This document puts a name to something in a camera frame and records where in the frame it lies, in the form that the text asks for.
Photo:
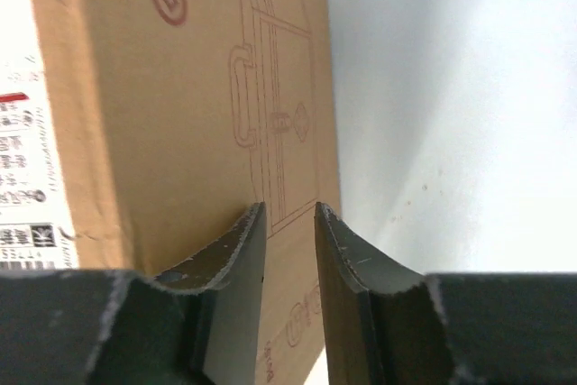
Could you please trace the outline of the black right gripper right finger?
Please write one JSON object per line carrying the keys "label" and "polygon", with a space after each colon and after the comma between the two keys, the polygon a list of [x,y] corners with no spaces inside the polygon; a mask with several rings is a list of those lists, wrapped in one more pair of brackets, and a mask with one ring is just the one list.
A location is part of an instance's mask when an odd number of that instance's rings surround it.
{"label": "black right gripper right finger", "polygon": [[333,384],[573,384],[572,273],[419,274],[315,211]]}

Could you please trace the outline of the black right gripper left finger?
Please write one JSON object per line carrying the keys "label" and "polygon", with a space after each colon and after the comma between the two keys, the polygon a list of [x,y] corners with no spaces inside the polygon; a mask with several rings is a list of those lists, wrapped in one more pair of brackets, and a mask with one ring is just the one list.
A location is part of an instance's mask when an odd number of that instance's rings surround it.
{"label": "black right gripper left finger", "polygon": [[252,384],[266,208],[156,277],[1,271],[4,384]]}

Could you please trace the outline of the brown cardboard express box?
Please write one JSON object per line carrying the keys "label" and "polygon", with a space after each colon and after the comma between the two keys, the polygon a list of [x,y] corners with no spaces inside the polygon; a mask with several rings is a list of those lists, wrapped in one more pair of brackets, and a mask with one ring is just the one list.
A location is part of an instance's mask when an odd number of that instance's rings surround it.
{"label": "brown cardboard express box", "polygon": [[266,208],[252,384],[324,344],[316,204],[339,203],[326,0],[32,0],[76,269],[156,277]]}

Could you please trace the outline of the white shipping label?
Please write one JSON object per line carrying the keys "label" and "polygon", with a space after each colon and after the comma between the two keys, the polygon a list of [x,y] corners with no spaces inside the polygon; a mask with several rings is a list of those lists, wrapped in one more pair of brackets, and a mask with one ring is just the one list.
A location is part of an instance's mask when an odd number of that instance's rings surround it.
{"label": "white shipping label", "polygon": [[1,267],[76,269],[32,0],[1,0]]}

